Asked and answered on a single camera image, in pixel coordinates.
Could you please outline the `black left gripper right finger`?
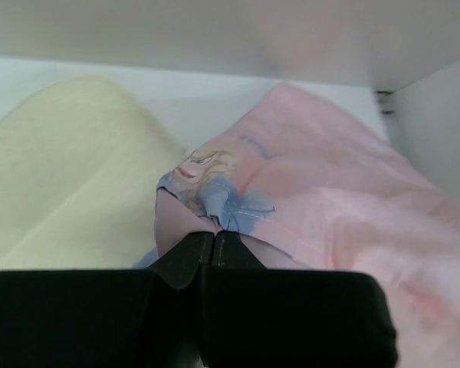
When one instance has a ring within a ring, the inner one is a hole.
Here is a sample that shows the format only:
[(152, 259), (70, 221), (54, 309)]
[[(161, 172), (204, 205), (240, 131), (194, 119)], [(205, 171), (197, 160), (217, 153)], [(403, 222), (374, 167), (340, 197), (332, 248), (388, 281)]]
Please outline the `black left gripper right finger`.
[(232, 269), (259, 269), (265, 266), (252, 254), (237, 232), (219, 232), (214, 240), (212, 266)]

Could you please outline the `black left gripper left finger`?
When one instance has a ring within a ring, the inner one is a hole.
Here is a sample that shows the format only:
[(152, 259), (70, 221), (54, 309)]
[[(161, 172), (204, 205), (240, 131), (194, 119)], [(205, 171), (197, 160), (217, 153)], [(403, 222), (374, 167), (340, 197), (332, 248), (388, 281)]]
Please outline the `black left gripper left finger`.
[(148, 269), (173, 290), (183, 290), (192, 283), (200, 266), (211, 261), (213, 248), (214, 235), (212, 233), (191, 233)]

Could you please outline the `pink printed pillowcase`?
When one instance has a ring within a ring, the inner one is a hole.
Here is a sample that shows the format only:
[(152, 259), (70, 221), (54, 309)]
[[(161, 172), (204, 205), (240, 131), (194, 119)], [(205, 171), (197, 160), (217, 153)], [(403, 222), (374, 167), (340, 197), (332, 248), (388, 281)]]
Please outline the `pink printed pillowcase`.
[(335, 104), (278, 86), (162, 176), (141, 265), (221, 230), (269, 268), (371, 274), (401, 366), (460, 367), (460, 203)]

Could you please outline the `cream quilted pillow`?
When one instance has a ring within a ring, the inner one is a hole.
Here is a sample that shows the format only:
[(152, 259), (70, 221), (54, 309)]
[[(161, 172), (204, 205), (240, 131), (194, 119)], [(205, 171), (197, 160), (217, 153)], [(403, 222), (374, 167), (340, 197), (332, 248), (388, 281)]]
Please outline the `cream quilted pillow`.
[(184, 149), (125, 90), (53, 84), (0, 122), (0, 270), (130, 268)]

